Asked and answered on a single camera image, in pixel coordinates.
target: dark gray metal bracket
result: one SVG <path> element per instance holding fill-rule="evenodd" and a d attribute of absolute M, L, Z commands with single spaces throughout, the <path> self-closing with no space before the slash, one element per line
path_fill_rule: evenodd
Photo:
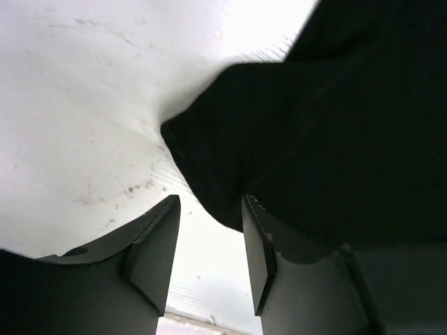
<path fill-rule="evenodd" d="M 447 334 L 447 244 L 319 246 L 250 196 L 242 217 L 264 335 Z"/>
<path fill-rule="evenodd" d="M 170 195 L 65 255 L 0 251 L 0 333 L 151 335 L 164 314 L 180 219 Z"/>

